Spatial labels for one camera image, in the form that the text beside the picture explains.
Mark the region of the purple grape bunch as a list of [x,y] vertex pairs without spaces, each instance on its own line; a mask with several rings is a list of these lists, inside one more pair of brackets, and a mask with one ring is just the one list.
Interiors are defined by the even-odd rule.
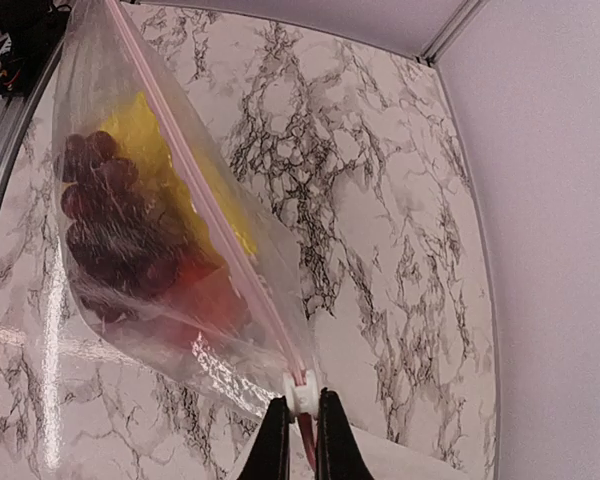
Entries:
[[135,163],[103,130],[69,135],[54,171],[70,224],[69,279],[81,303],[106,323],[132,298],[152,301],[175,282],[189,238],[164,200],[139,183]]

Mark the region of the orange tangerine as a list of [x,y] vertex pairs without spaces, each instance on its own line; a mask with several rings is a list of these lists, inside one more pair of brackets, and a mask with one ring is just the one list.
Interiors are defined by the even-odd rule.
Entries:
[[166,338],[179,348],[189,348],[199,335],[215,348],[245,340],[251,322],[246,301],[235,291],[228,269],[192,258],[183,260],[165,300],[182,320],[171,320]]

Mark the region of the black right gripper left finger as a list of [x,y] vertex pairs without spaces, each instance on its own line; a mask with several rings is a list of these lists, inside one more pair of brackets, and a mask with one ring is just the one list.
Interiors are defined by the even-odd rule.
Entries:
[[291,415],[286,398],[272,399],[239,474],[240,480],[289,479],[290,423]]

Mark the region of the yellow banana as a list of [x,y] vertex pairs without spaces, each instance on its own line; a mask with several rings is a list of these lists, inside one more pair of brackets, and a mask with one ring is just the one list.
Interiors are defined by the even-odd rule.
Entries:
[[[99,128],[116,140],[122,156],[135,163],[141,188],[166,202],[176,219],[184,224],[187,237],[210,247],[208,227],[196,211],[189,187],[174,168],[171,149],[162,136],[146,95],[139,92],[131,102],[114,109]],[[258,247],[250,221],[242,212],[236,195],[230,191],[227,176],[219,171],[217,162],[198,143],[194,145],[194,159],[244,252],[255,256]]]

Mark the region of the clear zip top bag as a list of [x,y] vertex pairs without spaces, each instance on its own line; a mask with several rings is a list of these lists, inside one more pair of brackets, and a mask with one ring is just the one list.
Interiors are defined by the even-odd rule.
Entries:
[[64,269],[123,354],[254,418],[284,397],[307,447],[316,357],[292,233],[235,179],[117,1],[79,1],[59,65]]

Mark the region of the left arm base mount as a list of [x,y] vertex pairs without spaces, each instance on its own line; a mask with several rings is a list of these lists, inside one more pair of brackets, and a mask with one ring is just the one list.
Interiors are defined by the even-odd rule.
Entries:
[[0,96],[27,96],[63,37],[72,1],[0,1]]

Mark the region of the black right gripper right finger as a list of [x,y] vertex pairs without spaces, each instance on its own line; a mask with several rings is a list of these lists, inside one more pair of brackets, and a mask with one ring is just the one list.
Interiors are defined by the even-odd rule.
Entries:
[[315,453],[318,480],[373,480],[340,397],[327,388],[320,392]]

